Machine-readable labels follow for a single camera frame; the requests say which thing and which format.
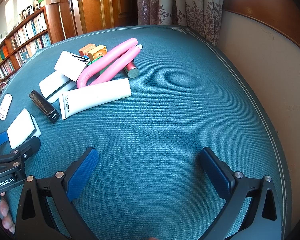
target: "orange plastic block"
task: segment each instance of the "orange plastic block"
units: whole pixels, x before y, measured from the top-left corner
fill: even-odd
[[[79,49],[79,54],[80,56],[84,56],[87,55],[88,56],[88,51],[92,50],[93,48],[95,48],[96,45],[95,44],[88,44],[86,46],[84,46],[83,48]]]
[[[89,50],[87,55],[92,61],[100,56],[104,56],[105,54],[107,54],[107,47],[105,45],[99,45],[92,50]]]

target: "white tube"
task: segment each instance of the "white tube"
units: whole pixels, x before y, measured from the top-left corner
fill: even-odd
[[[127,78],[63,92],[59,98],[62,120],[91,107],[129,96],[131,90]]]

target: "patterned curtain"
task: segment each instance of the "patterned curtain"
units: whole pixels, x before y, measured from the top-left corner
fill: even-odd
[[[183,25],[217,45],[223,0],[138,0],[139,25]]]

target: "metal screw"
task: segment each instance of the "metal screw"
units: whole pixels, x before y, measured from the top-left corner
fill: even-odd
[[[271,182],[272,179],[271,179],[271,177],[269,175],[266,175],[265,176],[265,180],[268,181],[268,182]]]
[[[57,178],[62,178],[62,177],[63,177],[63,172],[62,172],[62,171],[58,171],[58,172],[56,173],[56,177],[57,177]]]
[[[30,181],[32,181],[32,180],[33,180],[33,176],[32,176],[32,175],[30,175],[30,176],[27,177],[27,181],[30,182]]]
[[[240,171],[236,171],[234,173],[235,177],[238,178],[238,179],[241,179],[243,177],[243,174],[240,172]]]

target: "white foam block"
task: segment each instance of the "white foam block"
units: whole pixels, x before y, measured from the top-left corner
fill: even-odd
[[[63,84],[67,83],[70,78],[66,77],[59,71],[55,71],[39,83],[42,95],[47,98]]]
[[[54,69],[71,80],[77,81],[81,72],[89,62],[90,60],[85,57],[81,57],[68,51],[63,51],[61,52]]]
[[[36,132],[33,136],[39,137],[41,131],[37,122],[29,111],[24,108],[7,129],[11,149],[22,144],[33,132],[34,128],[36,128]]]
[[[66,84],[63,88],[61,88],[57,93],[55,93],[53,96],[51,96],[49,99],[47,99],[47,101],[50,104],[54,103],[62,95],[62,92],[69,91],[75,85],[77,85],[77,83],[74,81],[71,81],[69,84]]]

